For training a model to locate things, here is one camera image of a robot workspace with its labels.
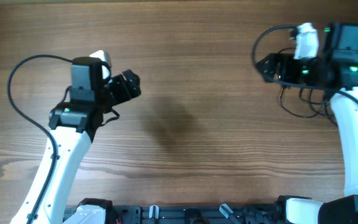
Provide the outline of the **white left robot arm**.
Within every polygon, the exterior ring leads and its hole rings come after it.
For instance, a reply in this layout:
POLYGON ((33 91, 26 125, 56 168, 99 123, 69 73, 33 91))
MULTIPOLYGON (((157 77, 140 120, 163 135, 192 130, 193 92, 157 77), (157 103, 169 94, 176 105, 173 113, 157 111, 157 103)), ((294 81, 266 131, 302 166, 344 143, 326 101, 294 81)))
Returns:
POLYGON ((45 152, 24 203, 12 223, 122 223, 112 201, 86 198, 64 219, 76 173, 96 130, 120 115, 114 106, 141 94, 132 70, 111 75, 111 59, 99 50, 70 60, 71 85, 49 115, 45 152))

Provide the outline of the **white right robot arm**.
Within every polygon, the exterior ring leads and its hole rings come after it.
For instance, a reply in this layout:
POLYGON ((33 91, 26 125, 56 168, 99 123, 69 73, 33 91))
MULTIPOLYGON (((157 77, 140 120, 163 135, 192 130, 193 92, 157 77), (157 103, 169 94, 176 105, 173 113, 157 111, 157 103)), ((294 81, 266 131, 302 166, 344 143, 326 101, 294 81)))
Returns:
POLYGON ((322 114, 339 131, 345 165, 344 195, 331 202, 282 195, 271 205, 244 210, 246 222, 358 223, 358 24, 333 22, 320 44, 310 23, 287 26, 294 48, 251 62, 267 83, 323 92, 322 114))

